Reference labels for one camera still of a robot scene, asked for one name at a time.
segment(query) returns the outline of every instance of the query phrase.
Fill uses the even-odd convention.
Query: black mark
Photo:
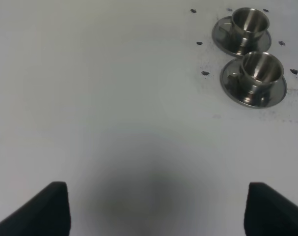
[[[291,71],[294,75],[297,75],[297,74],[298,74],[298,70],[290,69],[290,71]]]
[[[207,71],[202,71],[201,74],[203,74],[203,75],[209,75],[210,73],[207,72]]]

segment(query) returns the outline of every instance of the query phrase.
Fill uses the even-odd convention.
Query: stainless steel cup
[[[253,8],[239,8],[232,15],[230,36],[237,45],[255,44],[269,28],[267,16]]]
[[[266,92],[284,75],[282,63],[269,53],[247,53],[241,64],[242,76],[239,78],[242,88],[249,93]]]

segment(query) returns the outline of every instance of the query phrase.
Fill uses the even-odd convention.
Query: white table surface
[[[248,6],[270,11],[288,84],[269,109],[219,83],[212,27]],[[62,180],[71,236],[244,236],[251,181],[298,204],[290,69],[298,0],[0,0],[0,220]]]

